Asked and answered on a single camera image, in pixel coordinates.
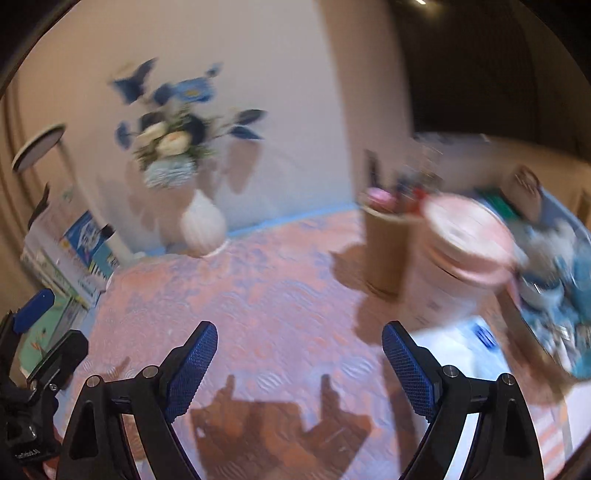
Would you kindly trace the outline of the ribbed glass bowl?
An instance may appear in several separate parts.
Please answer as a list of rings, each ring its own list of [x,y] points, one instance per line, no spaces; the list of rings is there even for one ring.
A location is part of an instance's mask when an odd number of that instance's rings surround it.
[[[510,338],[548,380],[590,380],[590,233],[564,218],[508,223],[519,265],[498,295]]]

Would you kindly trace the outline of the stack of books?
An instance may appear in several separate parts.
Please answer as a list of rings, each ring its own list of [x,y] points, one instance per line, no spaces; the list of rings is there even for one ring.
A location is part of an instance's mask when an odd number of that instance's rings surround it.
[[[28,373],[92,310],[120,266],[78,189],[40,204],[29,220],[21,261],[50,289],[54,304],[25,335],[19,354]]]

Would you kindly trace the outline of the white tissue pack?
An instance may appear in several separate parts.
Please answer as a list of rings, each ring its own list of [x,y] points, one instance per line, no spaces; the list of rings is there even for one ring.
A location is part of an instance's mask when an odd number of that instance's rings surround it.
[[[467,377],[496,380],[502,373],[511,372],[491,328],[481,316],[455,325],[418,330],[411,336],[442,366],[453,365]]]

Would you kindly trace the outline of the blue artificial flower bouquet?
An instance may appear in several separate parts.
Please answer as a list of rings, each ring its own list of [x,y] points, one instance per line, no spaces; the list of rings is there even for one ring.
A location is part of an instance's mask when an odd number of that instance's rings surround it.
[[[216,155],[213,143],[219,139],[263,140],[254,128],[266,117],[263,109],[216,116],[197,112],[198,104],[214,99],[213,81],[222,71],[221,63],[212,64],[198,77],[150,90],[148,77],[156,62],[149,59],[108,81],[124,104],[145,109],[135,126],[120,122],[114,138],[121,149],[133,153],[146,188],[173,189],[194,180],[201,166]]]

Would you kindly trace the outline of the brown pen holder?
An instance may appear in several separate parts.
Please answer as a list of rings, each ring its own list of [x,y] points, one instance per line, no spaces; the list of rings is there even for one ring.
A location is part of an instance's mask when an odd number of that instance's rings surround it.
[[[411,243],[420,218],[414,215],[382,213],[361,206],[365,227],[365,279],[368,287],[382,298],[396,299],[410,258]]]

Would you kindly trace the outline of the black wall television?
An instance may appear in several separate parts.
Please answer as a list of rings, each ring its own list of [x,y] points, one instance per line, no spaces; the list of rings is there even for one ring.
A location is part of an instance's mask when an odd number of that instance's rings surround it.
[[[392,1],[418,138],[486,135],[590,158],[590,66],[523,1]]]

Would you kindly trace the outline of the pink lidded cup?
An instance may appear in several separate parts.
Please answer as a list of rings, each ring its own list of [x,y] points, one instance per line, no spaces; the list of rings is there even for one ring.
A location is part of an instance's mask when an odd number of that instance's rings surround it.
[[[463,321],[512,279],[514,237],[490,208],[457,194],[429,197],[422,215],[404,294],[408,318],[423,328]]]

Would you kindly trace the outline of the white desk lamp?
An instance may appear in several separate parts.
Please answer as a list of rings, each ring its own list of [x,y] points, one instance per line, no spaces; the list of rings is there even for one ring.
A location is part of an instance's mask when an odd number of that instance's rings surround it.
[[[51,150],[57,149],[61,171],[65,174],[67,185],[80,195],[82,205],[90,211],[98,226],[106,230],[107,243],[119,263],[122,266],[129,266],[136,257],[124,243],[115,227],[104,219],[98,207],[86,192],[85,186],[77,175],[74,163],[64,144],[63,136],[65,131],[66,125],[64,123],[56,123],[33,135],[15,154],[12,161],[12,170],[18,174],[30,170]]]

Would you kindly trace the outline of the small brown handbag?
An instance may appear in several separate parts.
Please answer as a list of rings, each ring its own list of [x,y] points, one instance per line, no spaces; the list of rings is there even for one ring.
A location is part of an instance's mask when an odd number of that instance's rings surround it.
[[[520,165],[506,178],[502,186],[508,203],[525,220],[536,223],[542,213],[541,184],[536,174]]]

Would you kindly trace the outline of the white ribbed vase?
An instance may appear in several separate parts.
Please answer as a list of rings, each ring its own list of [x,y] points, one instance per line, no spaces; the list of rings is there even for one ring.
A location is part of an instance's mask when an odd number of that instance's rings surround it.
[[[200,189],[195,189],[192,199],[179,220],[186,251],[201,258],[214,255],[228,243],[228,225],[217,206]]]

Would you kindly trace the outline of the pink patterned tablecloth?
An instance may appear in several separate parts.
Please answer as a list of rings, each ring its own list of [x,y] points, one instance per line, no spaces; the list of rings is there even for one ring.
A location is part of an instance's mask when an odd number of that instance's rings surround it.
[[[218,349],[174,423],[204,479],[396,479],[424,433],[381,346],[393,303],[363,282],[356,210],[233,240],[208,259],[165,256],[116,275],[100,300],[84,381],[159,364],[201,321]]]

